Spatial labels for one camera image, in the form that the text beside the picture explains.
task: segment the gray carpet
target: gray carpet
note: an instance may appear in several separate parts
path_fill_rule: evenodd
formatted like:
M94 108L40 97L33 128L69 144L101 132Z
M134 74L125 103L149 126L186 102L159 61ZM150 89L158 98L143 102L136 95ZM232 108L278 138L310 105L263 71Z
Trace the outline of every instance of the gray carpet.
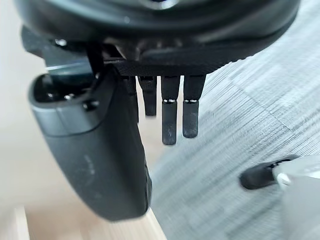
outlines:
M245 191L238 175L320 154L319 13L319 0L304 0L275 44L207 76L199 136L178 137L151 173L168 240L282 240L279 188Z

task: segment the black plastic part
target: black plastic part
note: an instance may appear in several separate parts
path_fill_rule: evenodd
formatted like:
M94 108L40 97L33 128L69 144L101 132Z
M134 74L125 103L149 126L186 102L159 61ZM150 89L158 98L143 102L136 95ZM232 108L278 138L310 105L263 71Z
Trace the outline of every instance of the black plastic part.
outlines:
M51 103L37 102L32 85L29 99L32 110L44 116L43 109L52 109ZM101 82L94 86L87 96L89 101L95 92L106 95L96 114L98 124L87 131L75 134L48 135L43 131L48 146L64 175L81 199L99 216L119 221L142 216L148 209L152 183L145 162L145 152L125 87L113 68L102 76ZM69 116L69 106L78 106L82 99L66 101L61 106L65 111L55 113L39 121L52 124L52 116L61 119ZM83 109L73 115L74 122L86 118L91 113Z
M144 111L146 116L157 115L157 77L140 76L139 84L142 88Z
M276 183L273 168L282 162L299 158L298 155L288 155L279 160L264 162L248 168L239 177L240 184L248 190L256 190Z
M177 102L162 102L162 143L174 145L177 142Z
M180 76L161 77L161 96L163 100L176 100L179 95Z
M182 134L186 138L195 138L198 135L199 99L205 81L206 75L184 76Z
M162 143L174 145L177 142L177 98L180 76L161 77L162 96Z
M182 134L185 138L195 138L198 135L199 101L183 101Z
M206 75L185 75L183 81L183 99L199 100L205 81Z
M133 106L136 115L136 122L139 122L139 106L137 97L137 80L135 76L123 76L125 88L129 93L130 101Z

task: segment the black plastic housing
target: black plastic housing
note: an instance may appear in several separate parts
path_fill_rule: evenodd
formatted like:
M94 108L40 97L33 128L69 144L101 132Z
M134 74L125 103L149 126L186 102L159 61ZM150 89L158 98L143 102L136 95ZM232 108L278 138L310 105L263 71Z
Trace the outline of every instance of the black plastic housing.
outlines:
M54 102L39 98L43 78L34 81L29 101L74 190L105 219L142 216L152 183L135 112L116 70L110 67L87 93Z

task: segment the screw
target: screw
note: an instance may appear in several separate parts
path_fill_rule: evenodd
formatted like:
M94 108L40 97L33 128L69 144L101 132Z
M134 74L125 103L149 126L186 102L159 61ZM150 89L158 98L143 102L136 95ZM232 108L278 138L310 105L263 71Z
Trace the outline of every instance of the screw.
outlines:
M55 43L56 43L57 45L59 45L59 46L61 46L61 47L64 47L64 46L67 45L67 41L64 40L64 39L56 39L56 40L54 40L54 41L55 41Z
M68 95L65 95L64 96L64 99L65 100L71 100L71 99L73 99L75 97L75 95L73 94L73 93L70 93L70 94L68 94Z

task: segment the wooden surface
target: wooden surface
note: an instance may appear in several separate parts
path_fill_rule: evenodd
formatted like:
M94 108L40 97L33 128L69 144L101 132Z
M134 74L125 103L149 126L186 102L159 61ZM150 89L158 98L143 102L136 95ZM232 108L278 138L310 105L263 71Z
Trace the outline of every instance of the wooden surface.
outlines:
M8 210L0 216L1 240L30 240L26 212L23 206Z

